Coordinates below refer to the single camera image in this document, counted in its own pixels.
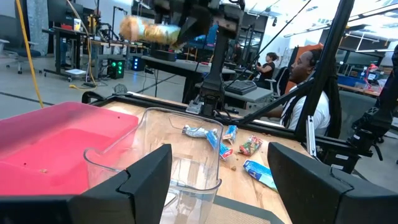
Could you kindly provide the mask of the computer with blue lights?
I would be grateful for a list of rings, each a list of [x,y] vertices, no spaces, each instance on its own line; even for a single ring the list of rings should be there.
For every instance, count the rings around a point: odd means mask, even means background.
[[[145,61],[138,56],[133,56],[131,59],[132,70],[141,72],[145,69]]]

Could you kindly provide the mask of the black keyboard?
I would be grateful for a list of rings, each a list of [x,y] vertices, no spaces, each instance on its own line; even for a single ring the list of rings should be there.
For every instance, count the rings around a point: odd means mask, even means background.
[[[237,94],[245,95],[257,89],[257,85],[250,80],[237,80],[231,83],[224,83],[224,90]]]

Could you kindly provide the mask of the blue red-ended granola bar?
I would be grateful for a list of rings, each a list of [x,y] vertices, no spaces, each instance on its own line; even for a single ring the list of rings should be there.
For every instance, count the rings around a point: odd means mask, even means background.
[[[218,138],[217,135],[215,134],[214,131],[208,131],[206,133],[206,138],[208,142],[211,144],[212,148],[216,151],[218,151],[219,157],[222,160],[225,160],[227,157],[231,156],[233,153],[233,150],[229,148],[228,146],[224,145]]]

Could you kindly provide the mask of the grey office chair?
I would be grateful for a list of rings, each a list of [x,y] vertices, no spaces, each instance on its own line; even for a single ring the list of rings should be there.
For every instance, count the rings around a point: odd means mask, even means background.
[[[339,139],[347,140],[353,134],[352,124],[375,105],[376,99],[343,90],[340,90],[339,94],[342,107],[342,124]]]

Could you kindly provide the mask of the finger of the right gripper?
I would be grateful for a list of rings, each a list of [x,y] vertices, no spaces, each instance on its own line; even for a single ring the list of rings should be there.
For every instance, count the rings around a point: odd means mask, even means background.
[[[179,26],[180,32],[175,42],[176,46],[186,44],[199,35],[208,33],[212,22],[210,14],[197,14],[194,16],[175,15],[175,24]]]

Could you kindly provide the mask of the black monitor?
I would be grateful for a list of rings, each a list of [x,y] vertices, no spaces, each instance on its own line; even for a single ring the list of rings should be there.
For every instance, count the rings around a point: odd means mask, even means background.
[[[72,26],[77,18],[67,0],[47,0],[49,21]]]

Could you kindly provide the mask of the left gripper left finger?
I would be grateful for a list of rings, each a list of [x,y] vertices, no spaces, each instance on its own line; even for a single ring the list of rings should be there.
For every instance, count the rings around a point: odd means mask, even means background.
[[[164,144],[70,200],[72,224],[159,224],[169,190],[172,147]]]

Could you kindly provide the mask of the person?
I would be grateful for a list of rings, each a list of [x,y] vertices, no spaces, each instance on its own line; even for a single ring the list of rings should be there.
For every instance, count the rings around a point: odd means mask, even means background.
[[[291,66],[289,81],[296,85],[304,82],[314,71],[320,59],[322,49],[312,49],[304,52]],[[325,86],[320,95],[313,115],[313,126],[317,135],[338,138],[341,131],[341,102],[335,60],[327,66],[328,73]],[[287,129],[294,130],[298,124],[307,92],[291,98],[284,105],[264,114],[268,118],[279,118],[280,124]]]
[[[271,79],[275,70],[275,61],[279,59],[279,56],[275,52],[269,52],[266,55],[266,62],[263,65],[259,63],[256,65],[256,70],[260,76],[256,85],[260,88],[270,89],[271,84],[266,79]]]

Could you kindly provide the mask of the computer with green lights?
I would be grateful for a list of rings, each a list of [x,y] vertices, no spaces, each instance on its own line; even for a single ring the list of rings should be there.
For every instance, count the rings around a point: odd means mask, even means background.
[[[107,76],[112,79],[124,78],[125,61],[108,59]]]

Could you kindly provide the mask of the grey desk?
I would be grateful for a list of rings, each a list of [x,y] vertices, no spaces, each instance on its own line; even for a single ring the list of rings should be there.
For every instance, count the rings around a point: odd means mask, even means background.
[[[182,98],[182,103],[185,104],[189,104],[189,101],[197,96],[197,91],[195,90],[197,83],[201,83],[206,78],[221,78],[222,74],[236,73],[234,70],[223,68],[224,59],[222,56],[216,56],[210,67],[188,60],[176,59],[176,61],[172,62],[147,55],[142,56],[141,59],[150,68],[186,78]]]
[[[263,103],[273,94],[273,91],[260,88],[247,93],[245,95],[237,95],[228,91],[224,91],[223,104],[218,104],[217,108],[221,109],[222,106],[229,106],[234,108],[245,109],[247,103]]]

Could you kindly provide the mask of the silver and blue granola bar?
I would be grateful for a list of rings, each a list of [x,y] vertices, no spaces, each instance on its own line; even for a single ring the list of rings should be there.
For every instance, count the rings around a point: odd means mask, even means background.
[[[192,138],[206,138],[206,135],[210,132],[216,134],[217,129],[207,130],[204,128],[192,128],[187,124],[182,129],[183,134],[186,134],[187,136],[190,136]]]

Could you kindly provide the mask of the black workbench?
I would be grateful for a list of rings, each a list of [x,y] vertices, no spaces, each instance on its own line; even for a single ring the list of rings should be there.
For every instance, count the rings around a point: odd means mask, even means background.
[[[42,32],[53,35],[53,43],[54,54],[55,54],[55,70],[43,69],[43,74],[46,77],[49,73],[58,75],[61,77],[65,77],[69,82],[72,82],[74,78],[77,78],[78,75],[74,75],[72,73],[63,72],[61,67],[61,39],[71,39],[75,41],[75,44],[72,47],[72,67],[75,69],[80,69],[80,59],[81,59],[81,46],[82,40],[86,37],[86,34],[80,31],[63,29],[61,27],[52,27],[49,29],[42,29]]]

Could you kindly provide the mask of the gold granola bar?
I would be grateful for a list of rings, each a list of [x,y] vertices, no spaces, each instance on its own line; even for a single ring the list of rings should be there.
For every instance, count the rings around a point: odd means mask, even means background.
[[[175,25],[152,24],[138,16],[125,16],[119,25],[120,35],[132,42],[144,40],[158,44],[173,45],[181,28]]]

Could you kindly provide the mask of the blue and orange granola bar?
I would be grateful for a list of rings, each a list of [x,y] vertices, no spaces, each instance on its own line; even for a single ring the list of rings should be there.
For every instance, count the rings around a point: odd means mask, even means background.
[[[234,144],[237,130],[238,128],[236,125],[229,125],[223,135],[223,140],[227,140],[230,144]]]

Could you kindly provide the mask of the red green chocolate chip bar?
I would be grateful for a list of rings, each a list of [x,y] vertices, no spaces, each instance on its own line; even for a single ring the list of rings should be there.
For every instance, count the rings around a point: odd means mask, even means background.
[[[262,143],[263,143],[262,139],[257,138],[254,135],[251,135],[245,143],[239,146],[239,153],[246,156],[251,156],[258,149],[261,148]]]

